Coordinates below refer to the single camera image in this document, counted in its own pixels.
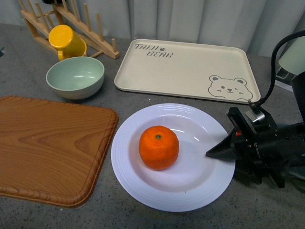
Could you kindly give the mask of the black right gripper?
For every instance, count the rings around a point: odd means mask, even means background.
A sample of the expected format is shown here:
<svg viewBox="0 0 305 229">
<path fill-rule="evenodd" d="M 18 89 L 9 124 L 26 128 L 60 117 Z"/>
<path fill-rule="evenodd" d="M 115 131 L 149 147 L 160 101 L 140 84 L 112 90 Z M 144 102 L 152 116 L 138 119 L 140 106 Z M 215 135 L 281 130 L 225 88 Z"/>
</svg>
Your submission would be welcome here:
<svg viewBox="0 0 305 229">
<path fill-rule="evenodd" d="M 263 108 L 249 110 L 245 116 L 237 107 L 227 114 L 233 131 L 219 144 L 208 150 L 206 157 L 220 160 L 240 160 L 255 177 L 270 179 L 284 188 L 282 172 L 305 164 L 305 124 L 278 126 Z"/>
</svg>

